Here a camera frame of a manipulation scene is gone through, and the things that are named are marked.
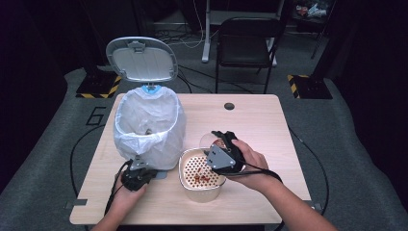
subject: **gray carpet floor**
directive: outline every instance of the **gray carpet floor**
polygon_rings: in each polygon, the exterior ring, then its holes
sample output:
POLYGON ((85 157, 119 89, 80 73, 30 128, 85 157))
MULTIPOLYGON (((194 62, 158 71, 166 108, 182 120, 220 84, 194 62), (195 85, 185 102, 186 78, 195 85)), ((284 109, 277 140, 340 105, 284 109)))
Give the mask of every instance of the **gray carpet floor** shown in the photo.
MULTIPOLYGON (((333 82, 325 79, 333 95, 332 100, 293 97, 287 75, 311 74, 325 42, 315 59, 311 60, 315 37, 286 33, 276 55, 278 65, 272 70, 268 93, 280 98, 289 126, 314 151, 325 168, 330 186, 325 216, 331 222, 340 230, 408 230, 407 212, 389 179, 373 165, 370 155, 356 137, 350 111, 333 82)), ((184 66, 180 67, 184 76, 195 85, 214 91, 215 80, 210 76, 215 75, 215 48, 212 47, 210 61, 203 64, 202 47, 202 43, 195 48, 186 44, 171 45, 178 64, 184 66)), ((253 72, 244 70, 240 73, 253 75, 253 72)), ((221 74, 227 78, 228 72, 221 74)), ((83 69, 72 70, 65 75, 68 90, 63 104, 0 195, 0 230, 84 230, 84 226, 69 222, 70 205, 76 198, 70 181, 70 155, 77 141, 96 127, 87 125, 95 108, 96 113, 102 116, 100 124, 104 124, 115 101, 115 96, 108 99, 76 98, 75 91, 85 76, 83 69)), ((121 81, 115 95, 139 86, 121 81)), ((179 93, 190 92, 179 78, 164 83, 164 86, 179 93)), ((252 85, 242 86, 258 90, 252 85)), ((209 93, 202 88, 191 86, 192 93, 209 93)), ((220 93, 249 92, 222 84, 220 93)), ((73 173, 78 190, 102 129, 96 128, 88 133, 73 150, 73 173)), ((317 159, 296 137, 293 137, 293 144, 313 201, 324 205, 326 187, 317 159)), ((268 224, 266 230, 274 227, 268 224)))

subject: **wooden tabletop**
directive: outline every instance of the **wooden tabletop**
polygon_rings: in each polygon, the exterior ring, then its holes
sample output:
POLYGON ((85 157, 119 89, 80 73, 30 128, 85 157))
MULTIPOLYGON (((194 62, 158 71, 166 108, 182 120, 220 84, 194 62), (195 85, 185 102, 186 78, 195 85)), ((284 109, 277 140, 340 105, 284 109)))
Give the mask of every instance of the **wooden tabletop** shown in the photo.
MULTIPOLYGON (((126 161, 114 144, 114 103, 95 150, 78 199, 86 205, 74 206, 73 224, 95 224, 104 216, 115 174, 126 161)), ((294 150, 279 99, 271 94, 178 94, 187 116, 184 150, 199 146, 211 131, 232 131, 254 150, 263 153, 269 168, 303 200, 311 200, 294 150), (234 110, 226 110, 233 103, 234 110)), ((267 224, 281 218, 258 192, 227 180, 219 196, 208 203, 191 201, 185 194, 178 165, 163 180, 152 180, 147 193, 123 224, 267 224)))

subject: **chair backrest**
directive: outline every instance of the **chair backrest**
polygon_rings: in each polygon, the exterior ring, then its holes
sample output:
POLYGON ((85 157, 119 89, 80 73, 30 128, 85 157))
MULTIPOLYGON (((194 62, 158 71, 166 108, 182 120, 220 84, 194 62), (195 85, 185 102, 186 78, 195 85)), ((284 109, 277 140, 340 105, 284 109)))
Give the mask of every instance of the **chair backrest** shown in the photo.
POLYGON ((285 25, 276 18, 233 17, 222 22, 220 36, 252 36, 276 38, 282 35, 285 25))

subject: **plastic bag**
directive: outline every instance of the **plastic bag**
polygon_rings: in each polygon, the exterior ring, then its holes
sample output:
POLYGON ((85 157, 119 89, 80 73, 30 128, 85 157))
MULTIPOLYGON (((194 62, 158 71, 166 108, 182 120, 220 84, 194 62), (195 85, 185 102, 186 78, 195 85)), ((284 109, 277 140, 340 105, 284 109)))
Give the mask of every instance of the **plastic bag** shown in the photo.
POLYGON ((154 93, 128 91, 115 115, 114 141, 126 160, 137 156, 148 167, 168 170, 183 152, 186 115, 176 93, 160 87, 154 93))

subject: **trash can lid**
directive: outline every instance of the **trash can lid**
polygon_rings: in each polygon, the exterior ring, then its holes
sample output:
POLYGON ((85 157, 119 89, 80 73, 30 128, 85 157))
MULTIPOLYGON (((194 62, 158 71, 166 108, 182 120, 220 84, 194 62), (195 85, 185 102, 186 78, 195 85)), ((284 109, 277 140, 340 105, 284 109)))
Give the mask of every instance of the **trash can lid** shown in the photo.
POLYGON ((158 83, 177 77, 174 52, 155 38, 116 38, 107 45, 106 56, 116 74, 129 81, 158 83))

